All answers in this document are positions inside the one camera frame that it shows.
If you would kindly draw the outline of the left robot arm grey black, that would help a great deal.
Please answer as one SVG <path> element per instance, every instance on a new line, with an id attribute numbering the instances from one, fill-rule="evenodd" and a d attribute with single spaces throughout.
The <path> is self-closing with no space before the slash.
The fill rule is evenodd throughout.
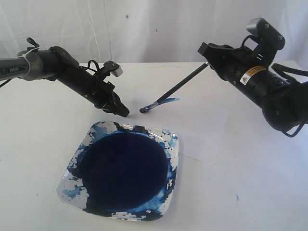
<path id="1" fill-rule="evenodd" d="M 100 66 L 95 60 L 89 60 L 86 66 L 82 66 L 60 46 L 40 50 L 39 44 L 32 38 L 27 38 L 27 42 L 31 44 L 27 50 L 19 52 L 14 58 L 1 59 L 1 86 L 14 78 L 25 81 L 58 80 L 106 113 L 121 117 L 129 115 L 129 109 L 114 91 L 115 86 L 105 82 L 110 75 L 122 75 L 119 64 L 107 61 Z"/>

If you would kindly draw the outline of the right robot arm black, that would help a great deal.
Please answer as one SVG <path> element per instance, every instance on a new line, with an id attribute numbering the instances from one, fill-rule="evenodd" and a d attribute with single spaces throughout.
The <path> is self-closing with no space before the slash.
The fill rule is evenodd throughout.
<path id="1" fill-rule="evenodd" d="M 257 105 L 267 123 L 287 137 L 296 136 L 308 122 L 308 84 L 300 83 L 287 72 L 297 70 L 274 64 L 269 70 L 265 60 L 258 59 L 243 46 L 202 43 L 198 52 L 224 81 Z"/>

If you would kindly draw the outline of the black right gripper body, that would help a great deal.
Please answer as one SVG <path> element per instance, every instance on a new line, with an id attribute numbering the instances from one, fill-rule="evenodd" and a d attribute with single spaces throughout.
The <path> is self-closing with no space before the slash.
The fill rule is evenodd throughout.
<path id="1" fill-rule="evenodd" d="M 266 82 L 267 66 L 251 55 L 253 50 L 245 45 L 234 48 L 222 60 L 212 63 L 216 74 L 228 82 Z"/>

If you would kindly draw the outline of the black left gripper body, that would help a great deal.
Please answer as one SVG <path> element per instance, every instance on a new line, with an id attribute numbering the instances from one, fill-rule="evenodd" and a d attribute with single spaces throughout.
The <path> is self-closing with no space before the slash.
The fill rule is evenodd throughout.
<path id="1" fill-rule="evenodd" d="M 101 79 L 90 79 L 84 82 L 84 98 L 96 108 L 112 106 L 113 88 Z"/>

